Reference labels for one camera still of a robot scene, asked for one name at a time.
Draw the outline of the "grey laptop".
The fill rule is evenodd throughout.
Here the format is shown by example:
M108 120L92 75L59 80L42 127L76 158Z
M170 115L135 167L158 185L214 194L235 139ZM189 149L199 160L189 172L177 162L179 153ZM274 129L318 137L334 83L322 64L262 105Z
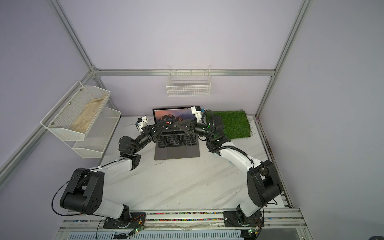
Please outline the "grey laptop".
M192 120L191 106L153 109L155 123L165 120ZM196 136L187 135L179 129L163 131L156 143L154 160L172 160L200 157L200 147Z

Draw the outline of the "black wireless mouse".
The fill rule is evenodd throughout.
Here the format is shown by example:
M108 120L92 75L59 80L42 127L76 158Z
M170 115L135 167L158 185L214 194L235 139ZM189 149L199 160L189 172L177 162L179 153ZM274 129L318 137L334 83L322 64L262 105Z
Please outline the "black wireless mouse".
M177 120L175 120L175 119L173 119L173 120L166 120L164 127L167 130L176 129L177 128L176 123L177 123Z

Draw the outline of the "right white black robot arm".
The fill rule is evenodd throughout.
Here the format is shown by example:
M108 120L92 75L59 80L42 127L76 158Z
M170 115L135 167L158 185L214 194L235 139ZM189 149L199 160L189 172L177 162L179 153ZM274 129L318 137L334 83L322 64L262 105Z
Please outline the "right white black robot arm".
M239 225L247 226L258 219L265 206L278 205L276 198L281 195L283 187L275 165L269 160L257 160L237 148L225 134L220 116L206 110L201 122L184 120L175 125L188 135L204 137L209 152L227 159L246 174L248 197L237 206L235 219Z

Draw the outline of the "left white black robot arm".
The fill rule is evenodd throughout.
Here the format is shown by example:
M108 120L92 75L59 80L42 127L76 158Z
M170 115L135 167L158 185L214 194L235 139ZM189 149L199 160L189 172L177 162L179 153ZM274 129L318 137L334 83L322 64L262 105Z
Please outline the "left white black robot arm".
M138 154L150 142L157 142L161 133L169 125L168 121L148 125L142 121L140 135L133 139L123 136L119 139L120 157L108 164L92 169L78 168L64 183L60 207L81 214L96 215L127 225L132 221L129 207L116 203L104 196L106 176L118 170L134 170L140 163Z

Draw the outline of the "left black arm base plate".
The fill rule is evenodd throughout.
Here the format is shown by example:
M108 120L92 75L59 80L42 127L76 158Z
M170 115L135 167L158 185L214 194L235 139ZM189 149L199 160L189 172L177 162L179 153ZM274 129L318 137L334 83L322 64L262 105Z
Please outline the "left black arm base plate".
M120 219L106 218L103 225L104 229L135 229L145 224L146 213L130 212Z

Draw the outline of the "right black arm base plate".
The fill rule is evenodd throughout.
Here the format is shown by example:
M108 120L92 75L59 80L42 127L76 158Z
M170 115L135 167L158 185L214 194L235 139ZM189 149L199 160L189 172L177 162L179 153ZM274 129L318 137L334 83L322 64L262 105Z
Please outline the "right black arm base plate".
M240 211L224 211L225 227L263 227L264 219L261 211L257 211L247 217Z

